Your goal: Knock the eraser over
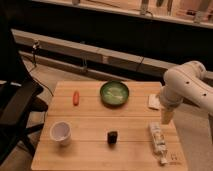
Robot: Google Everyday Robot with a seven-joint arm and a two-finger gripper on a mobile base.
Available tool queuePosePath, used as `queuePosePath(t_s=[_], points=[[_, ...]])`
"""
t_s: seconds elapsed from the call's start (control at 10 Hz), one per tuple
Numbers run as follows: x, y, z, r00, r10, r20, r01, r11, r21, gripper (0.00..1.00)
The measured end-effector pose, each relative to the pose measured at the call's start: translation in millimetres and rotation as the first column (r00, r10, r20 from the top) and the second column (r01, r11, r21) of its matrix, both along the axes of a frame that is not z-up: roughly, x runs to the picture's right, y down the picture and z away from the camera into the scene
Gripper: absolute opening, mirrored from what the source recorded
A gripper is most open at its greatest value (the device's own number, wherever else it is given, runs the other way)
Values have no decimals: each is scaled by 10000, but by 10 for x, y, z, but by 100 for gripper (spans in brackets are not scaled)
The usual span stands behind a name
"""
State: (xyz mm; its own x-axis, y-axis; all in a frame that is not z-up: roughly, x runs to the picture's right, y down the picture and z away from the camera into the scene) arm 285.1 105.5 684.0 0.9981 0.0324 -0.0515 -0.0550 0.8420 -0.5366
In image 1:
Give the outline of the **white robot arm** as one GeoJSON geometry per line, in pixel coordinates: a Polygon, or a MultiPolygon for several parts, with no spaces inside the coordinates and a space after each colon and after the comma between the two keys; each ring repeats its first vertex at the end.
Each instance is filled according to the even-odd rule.
{"type": "Polygon", "coordinates": [[[165,85],[159,93],[159,101],[164,108],[162,123],[168,124],[173,111],[188,99],[208,113],[208,120],[213,143],[213,87],[203,79],[205,66],[199,61],[189,61],[169,68],[163,76],[165,85]]]}

